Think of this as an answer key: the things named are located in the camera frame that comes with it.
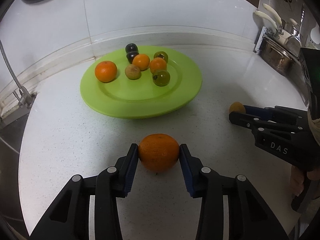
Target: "white handle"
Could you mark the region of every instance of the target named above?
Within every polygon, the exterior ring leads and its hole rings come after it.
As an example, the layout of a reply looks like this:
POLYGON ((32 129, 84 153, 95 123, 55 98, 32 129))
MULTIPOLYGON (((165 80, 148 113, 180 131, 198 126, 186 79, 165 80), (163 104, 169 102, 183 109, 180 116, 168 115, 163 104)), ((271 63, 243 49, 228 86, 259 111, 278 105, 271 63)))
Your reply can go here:
POLYGON ((274 15, 274 17, 276 18, 276 21, 278 24, 282 25, 282 20, 281 17, 278 15, 278 13, 275 11, 275 9, 273 9, 271 6, 263 3, 262 6, 264 8, 266 8, 266 10, 268 10, 270 13, 272 13, 274 15))
POLYGON ((276 30, 278 29, 278 28, 277 28, 277 25, 276 25, 276 22, 275 22, 273 19, 271 19, 271 17, 270 17, 269 15, 267 15, 267 14, 261 12, 261 11, 258 11, 258 10, 255 11, 254 13, 255 13, 256 15, 258 15, 259 17, 268 20, 269 22, 271 22, 272 26, 273 26, 276 30))
POLYGON ((298 25, 298 23, 292 18, 290 18, 289 21, 292 23, 293 26, 297 26, 298 25))

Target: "green plate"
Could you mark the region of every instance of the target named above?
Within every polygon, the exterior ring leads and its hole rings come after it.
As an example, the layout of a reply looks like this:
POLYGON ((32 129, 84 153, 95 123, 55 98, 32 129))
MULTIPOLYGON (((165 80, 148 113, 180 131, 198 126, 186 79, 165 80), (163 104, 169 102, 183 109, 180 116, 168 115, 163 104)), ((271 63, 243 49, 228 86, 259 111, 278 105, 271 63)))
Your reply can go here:
POLYGON ((149 69, 142 71, 137 80, 128 79, 124 69, 129 63, 123 48, 101 57, 84 73, 80 93, 85 103, 101 114, 128 119, 158 116, 186 105, 201 88, 201 72, 196 63, 178 51, 139 46, 139 53, 147 54, 150 60, 161 50, 169 56, 167 70, 171 79, 168 85, 155 85, 149 69), (94 75, 96 65, 105 60, 114 62, 118 68, 117 77, 109 83, 98 81, 94 75))

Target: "stainless steel pot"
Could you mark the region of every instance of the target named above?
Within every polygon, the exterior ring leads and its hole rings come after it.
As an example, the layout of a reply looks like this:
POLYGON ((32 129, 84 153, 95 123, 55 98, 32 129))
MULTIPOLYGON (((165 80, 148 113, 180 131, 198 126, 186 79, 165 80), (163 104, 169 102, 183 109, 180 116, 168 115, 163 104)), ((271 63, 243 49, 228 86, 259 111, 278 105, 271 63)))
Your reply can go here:
POLYGON ((287 76, 289 69, 294 64, 292 56, 271 39, 263 38, 265 46, 262 49, 261 57, 274 70, 283 76, 287 76))
POLYGON ((290 35, 297 36, 299 31, 289 22, 282 20, 282 29, 290 33, 290 35))

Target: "green tomato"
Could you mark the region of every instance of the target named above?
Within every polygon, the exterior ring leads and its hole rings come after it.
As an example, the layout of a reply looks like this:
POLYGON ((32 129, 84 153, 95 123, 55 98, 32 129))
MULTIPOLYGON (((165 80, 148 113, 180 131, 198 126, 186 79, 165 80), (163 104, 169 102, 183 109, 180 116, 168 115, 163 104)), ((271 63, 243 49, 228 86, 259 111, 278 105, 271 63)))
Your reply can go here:
POLYGON ((168 54, 166 54, 164 51, 156 52, 153 58, 156 58, 156 57, 163 58, 166 61, 166 63, 168 63, 169 57, 168 57, 168 54))
POLYGON ((152 80, 157 86, 163 87, 169 84, 170 74, 164 69, 158 69, 153 73, 152 80))

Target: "white tile wall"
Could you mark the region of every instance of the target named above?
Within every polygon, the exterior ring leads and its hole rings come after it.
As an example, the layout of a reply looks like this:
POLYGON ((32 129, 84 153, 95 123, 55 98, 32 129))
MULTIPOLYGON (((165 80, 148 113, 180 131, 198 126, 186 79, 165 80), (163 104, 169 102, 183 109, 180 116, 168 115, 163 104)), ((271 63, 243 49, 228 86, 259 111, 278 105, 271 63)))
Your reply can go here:
MULTIPOLYGON (((16 73, 76 41, 89 37, 84 0, 15 0, 0 23, 0 39, 16 73)), ((0 59, 0 91, 12 80, 0 59)))
MULTIPOLYGON (((15 0, 0 23, 0 39, 18 75, 69 44, 145 26, 189 26, 254 41, 260 32, 246 0, 15 0)), ((0 91, 12 80, 0 59, 0 91)))
POLYGON ((245 0, 85 0, 91 36, 120 29, 181 25, 242 35, 245 0))
MULTIPOLYGON (((274 8, 272 0, 260 0, 259 6, 258 6, 258 10, 268 14, 269 16, 271 16, 271 18, 274 19, 274 17, 262 6, 263 3, 268 4, 268 5, 270 5, 271 7, 274 8)), ((257 15, 253 15, 253 18, 256 20, 257 26, 258 26, 258 28, 260 30, 262 29, 263 26, 265 26, 265 27, 267 27, 269 29, 273 29, 273 27, 272 27, 272 25, 271 25, 271 23, 269 21, 261 19, 257 15)))

